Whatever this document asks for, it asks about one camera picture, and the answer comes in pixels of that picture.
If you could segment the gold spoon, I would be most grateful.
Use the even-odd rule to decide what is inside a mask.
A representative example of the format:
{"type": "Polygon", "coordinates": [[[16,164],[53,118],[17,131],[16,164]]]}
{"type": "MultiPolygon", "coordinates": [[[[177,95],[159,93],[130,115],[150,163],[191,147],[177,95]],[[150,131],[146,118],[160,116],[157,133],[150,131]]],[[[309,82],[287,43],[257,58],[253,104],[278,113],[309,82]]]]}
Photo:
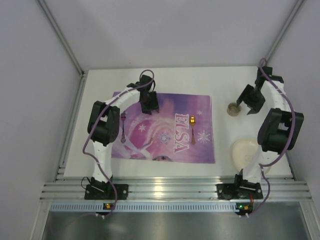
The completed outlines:
{"type": "Polygon", "coordinates": [[[195,145],[196,144],[196,140],[195,140],[195,134],[194,134],[194,127],[196,125],[196,118],[194,115],[191,115],[189,118],[189,124],[191,126],[191,144],[195,145]]]}

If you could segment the small beige cup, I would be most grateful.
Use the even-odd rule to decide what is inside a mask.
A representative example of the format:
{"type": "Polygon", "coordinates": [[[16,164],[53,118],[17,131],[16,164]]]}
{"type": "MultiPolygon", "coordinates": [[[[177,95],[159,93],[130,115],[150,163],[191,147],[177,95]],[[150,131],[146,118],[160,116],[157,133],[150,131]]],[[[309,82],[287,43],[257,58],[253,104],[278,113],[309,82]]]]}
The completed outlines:
{"type": "Polygon", "coordinates": [[[240,114],[242,110],[242,107],[240,105],[237,105],[236,102],[231,102],[227,106],[227,114],[230,115],[231,117],[236,117],[240,114]]]}

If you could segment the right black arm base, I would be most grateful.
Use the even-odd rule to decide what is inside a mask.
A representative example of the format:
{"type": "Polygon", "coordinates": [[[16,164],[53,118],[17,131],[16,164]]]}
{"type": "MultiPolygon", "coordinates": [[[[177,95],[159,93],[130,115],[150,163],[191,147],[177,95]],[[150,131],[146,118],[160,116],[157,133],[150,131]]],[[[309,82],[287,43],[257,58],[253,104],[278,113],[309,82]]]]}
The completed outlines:
{"type": "Polygon", "coordinates": [[[216,185],[219,200],[254,200],[263,199],[263,193],[259,182],[253,183],[243,179],[241,174],[234,176],[233,183],[220,183],[216,185]]]}

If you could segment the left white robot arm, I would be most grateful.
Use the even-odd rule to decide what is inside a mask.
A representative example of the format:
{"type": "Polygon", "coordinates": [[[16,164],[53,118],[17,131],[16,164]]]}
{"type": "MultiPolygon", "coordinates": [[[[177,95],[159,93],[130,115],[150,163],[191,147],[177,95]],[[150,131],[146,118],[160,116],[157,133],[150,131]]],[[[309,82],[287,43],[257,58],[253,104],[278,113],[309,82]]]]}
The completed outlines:
{"type": "Polygon", "coordinates": [[[121,114],[136,103],[140,103],[143,114],[159,111],[155,75],[145,75],[145,72],[142,71],[137,82],[129,83],[111,99],[96,101],[92,106],[87,126],[88,137],[82,153],[94,159],[92,177],[98,182],[111,182],[112,146],[119,134],[121,114]]]}

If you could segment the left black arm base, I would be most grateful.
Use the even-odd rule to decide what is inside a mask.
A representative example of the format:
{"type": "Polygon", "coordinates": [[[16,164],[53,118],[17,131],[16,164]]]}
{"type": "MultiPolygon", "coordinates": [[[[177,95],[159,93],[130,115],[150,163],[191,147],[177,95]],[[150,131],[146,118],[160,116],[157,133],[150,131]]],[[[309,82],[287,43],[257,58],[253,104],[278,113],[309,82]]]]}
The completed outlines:
{"type": "Polygon", "coordinates": [[[81,187],[84,188],[84,199],[85,200],[126,200],[129,194],[128,184],[114,184],[110,182],[101,182],[96,180],[94,177],[88,178],[88,184],[84,187],[81,183],[81,187]]]}

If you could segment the iridescent purple fork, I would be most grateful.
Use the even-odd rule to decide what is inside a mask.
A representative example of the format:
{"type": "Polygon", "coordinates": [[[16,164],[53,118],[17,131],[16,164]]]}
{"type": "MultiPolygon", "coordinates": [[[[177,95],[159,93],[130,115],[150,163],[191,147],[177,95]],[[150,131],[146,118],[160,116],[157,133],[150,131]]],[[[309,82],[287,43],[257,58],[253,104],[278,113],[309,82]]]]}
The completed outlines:
{"type": "Polygon", "coordinates": [[[126,120],[126,112],[123,111],[120,115],[121,121],[122,121],[122,132],[121,132],[121,140],[120,142],[124,144],[126,142],[126,136],[125,136],[125,120],[126,120]]]}

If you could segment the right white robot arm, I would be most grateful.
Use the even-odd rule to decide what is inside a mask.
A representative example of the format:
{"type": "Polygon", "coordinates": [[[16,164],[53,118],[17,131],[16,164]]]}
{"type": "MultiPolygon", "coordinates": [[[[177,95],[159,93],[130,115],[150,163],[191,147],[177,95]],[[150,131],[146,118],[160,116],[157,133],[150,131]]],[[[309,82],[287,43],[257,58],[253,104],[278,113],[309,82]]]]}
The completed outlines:
{"type": "Polygon", "coordinates": [[[244,103],[248,115],[258,114],[263,107],[268,113],[258,130],[258,149],[251,162],[240,173],[249,183],[259,183],[266,168],[280,161],[291,150],[300,133],[304,115],[294,110],[293,104],[284,91],[284,80],[273,74],[273,68],[259,66],[254,86],[247,85],[236,106],[244,103]]]}

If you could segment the purple Elsa placemat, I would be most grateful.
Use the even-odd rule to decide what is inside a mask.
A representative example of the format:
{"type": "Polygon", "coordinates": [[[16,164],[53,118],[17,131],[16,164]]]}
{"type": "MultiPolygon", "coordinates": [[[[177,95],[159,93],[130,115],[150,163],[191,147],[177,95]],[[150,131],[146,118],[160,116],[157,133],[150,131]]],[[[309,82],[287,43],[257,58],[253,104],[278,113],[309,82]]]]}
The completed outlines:
{"type": "Polygon", "coordinates": [[[173,163],[215,163],[212,99],[208,95],[158,93],[159,112],[144,114],[140,103],[125,111],[125,143],[119,135],[111,155],[117,159],[173,163]],[[195,116],[192,145],[190,116],[195,116]]]}

